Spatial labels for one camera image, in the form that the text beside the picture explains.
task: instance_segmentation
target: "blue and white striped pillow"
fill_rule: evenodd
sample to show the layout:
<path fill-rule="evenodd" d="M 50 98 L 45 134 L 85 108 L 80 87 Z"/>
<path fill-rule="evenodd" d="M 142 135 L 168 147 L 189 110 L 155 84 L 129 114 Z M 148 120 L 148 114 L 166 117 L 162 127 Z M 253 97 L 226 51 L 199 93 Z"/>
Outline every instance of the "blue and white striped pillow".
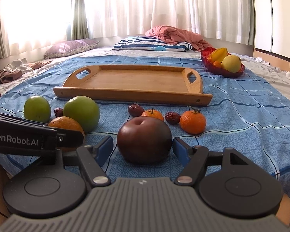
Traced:
<path fill-rule="evenodd" d="M 113 47 L 113 50 L 146 50 L 146 51 L 163 50 L 163 51 L 183 52 L 192 50 L 192 45 L 186 42 L 178 44 L 168 44 L 155 37 L 133 36 L 125 38 L 120 42 L 116 43 Z"/>

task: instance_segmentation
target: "pink clothing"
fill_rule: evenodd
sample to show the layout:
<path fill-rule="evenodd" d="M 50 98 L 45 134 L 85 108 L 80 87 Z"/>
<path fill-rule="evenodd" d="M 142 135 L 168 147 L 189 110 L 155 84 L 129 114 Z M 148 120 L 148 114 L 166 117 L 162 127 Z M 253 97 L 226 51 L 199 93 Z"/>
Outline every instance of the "pink clothing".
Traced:
<path fill-rule="evenodd" d="M 196 51 L 201 51 L 207 47 L 213 47 L 205 41 L 200 34 L 187 30 L 178 29 L 172 26 L 156 26 L 145 33 L 146 36 L 153 36 L 169 44 L 178 44 L 178 42 L 191 43 Z"/>

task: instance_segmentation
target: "fruit bowl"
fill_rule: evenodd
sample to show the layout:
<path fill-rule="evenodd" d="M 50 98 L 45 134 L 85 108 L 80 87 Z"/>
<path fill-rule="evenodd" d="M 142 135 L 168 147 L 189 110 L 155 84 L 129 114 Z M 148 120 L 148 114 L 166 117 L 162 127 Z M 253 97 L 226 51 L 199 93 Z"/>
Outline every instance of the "fruit bowl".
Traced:
<path fill-rule="evenodd" d="M 208 72 L 211 72 L 212 74 L 215 74 L 215 75 L 222 75 L 225 78 L 237 78 L 237 77 L 239 77 L 240 75 L 242 75 L 244 73 L 245 65 L 243 65 L 243 64 L 241 64 L 240 71 L 239 72 L 235 72 L 235 73 L 229 72 L 226 69 L 218 68 L 218 67 L 212 65 L 207 60 L 207 58 L 215 50 L 216 50 L 215 48 L 207 47 L 207 48 L 205 48 L 204 50 L 201 51 L 201 60 L 202 60 L 202 63 L 206 67 Z"/>

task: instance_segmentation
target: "orange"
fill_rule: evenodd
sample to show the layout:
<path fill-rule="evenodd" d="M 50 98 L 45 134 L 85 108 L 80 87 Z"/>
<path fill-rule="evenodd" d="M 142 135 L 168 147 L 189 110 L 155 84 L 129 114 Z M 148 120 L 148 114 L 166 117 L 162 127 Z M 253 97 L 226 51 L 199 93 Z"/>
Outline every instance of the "orange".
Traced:
<path fill-rule="evenodd" d="M 211 57 L 209 57 L 208 59 L 207 59 L 211 64 L 213 64 L 213 59 L 211 58 Z"/>
<path fill-rule="evenodd" d="M 185 132 L 196 135 L 204 132 L 206 118 L 199 110 L 193 109 L 181 115 L 179 124 Z"/>
<path fill-rule="evenodd" d="M 48 126 L 79 131 L 79 132 L 82 132 L 83 136 L 85 136 L 81 125 L 78 122 L 76 122 L 74 119 L 71 119 L 69 117 L 63 116 L 63 117 L 55 118 L 52 121 L 50 121 Z"/>
<path fill-rule="evenodd" d="M 221 68 L 221 63 L 218 61 L 213 62 L 213 65 L 218 67 L 218 68 Z"/>
<path fill-rule="evenodd" d="M 162 121 L 164 121 L 163 116 L 161 112 L 154 110 L 153 108 L 151 110 L 146 110 L 142 113 L 143 117 L 153 117 L 153 118 L 158 118 Z"/>

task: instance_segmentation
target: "blue cloth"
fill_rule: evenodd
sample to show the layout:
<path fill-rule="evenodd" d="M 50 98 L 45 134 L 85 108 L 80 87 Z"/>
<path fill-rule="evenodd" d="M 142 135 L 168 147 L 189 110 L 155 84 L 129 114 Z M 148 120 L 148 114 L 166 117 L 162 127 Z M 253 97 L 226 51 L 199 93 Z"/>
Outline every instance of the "blue cloth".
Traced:
<path fill-rule="evenodd" d="M 114 50 L 149 50 L 149 51 L 177 51 L 192 50 L 190 43 L 168 44 L 151 36 L 134 36 L 125 38 L 113 46 Z"/>
<path fill-rule="evenodd" d="M 169 57 L 127 57 L 107 55 L 75 57 L 60 63 L 36 77 L 30 78 L 0 98 L 0 112 L 24 117 L 23 106 L 33 95 L 46 98 L 52 110 L 63 108 L 66 99 L 55 96 L 53 87 L 60 87 L 76 69 L 93 64 L 145 64 L 179 66 L 196 69 L 203 80 L 203 92 L 213 95 L 207 107 L 199 110 L 207 119 L 206 130 L 201 135 L 185 133 L 178 125 L 170 126 L 173 137 L 181 137 L 190 145 L 200 144 L 212 151 L 234 147 L 273 177 L 279 179 L 290 196 L 290 100 L 274 89 L 265 79 L 246 69 L 236 79 L 223 78 L 207 72 L 200 60 Z M 133 166 L 122 158 L 116 149 L 116 134 L 128 120 L 128 105 L 135 102 L 96 100 L 101 118 L 97 128 L 86 135 L 86 142 L 98 143 L 111 135 L 115 149 L 103 169 L 114 181 L 117 177 L 161 177 L 174 179 L 183 169 L 171 151 L 167 160 L 158 165 Z M 183 113 L 188 106 L 142 104 L 145 109 L 154 107 L 164 115 L 168 111 Z M 0 163 L 7 171 L 16 174 L 36 158 L 0 155 Z M 77 168 L 68 168 L 78 173 Z M 219 167 L 208 168 L 208 173 Z"/>

